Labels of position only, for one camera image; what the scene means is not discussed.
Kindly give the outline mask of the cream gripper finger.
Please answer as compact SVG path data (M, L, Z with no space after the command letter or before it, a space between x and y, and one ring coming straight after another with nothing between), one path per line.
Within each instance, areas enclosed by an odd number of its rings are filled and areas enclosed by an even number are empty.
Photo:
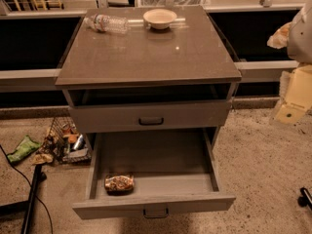
M278 104L273 110L273 120L283 124L294 124L305 115L303 110Z

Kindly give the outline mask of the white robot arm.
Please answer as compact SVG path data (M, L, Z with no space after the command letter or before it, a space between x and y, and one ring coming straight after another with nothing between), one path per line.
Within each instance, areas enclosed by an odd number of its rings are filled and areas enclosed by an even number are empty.
M298 62L292 72L282 72L280 98L272 113L274 121L294 124L312 108L312 1L271 35L267 45L274 49L286 47L289 58Z

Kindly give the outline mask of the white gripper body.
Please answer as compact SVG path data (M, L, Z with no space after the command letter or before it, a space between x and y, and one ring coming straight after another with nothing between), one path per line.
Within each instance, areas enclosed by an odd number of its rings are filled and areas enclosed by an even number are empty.
M283 103L307 111L312 107L312 65L301 65L280 77L280 98Z

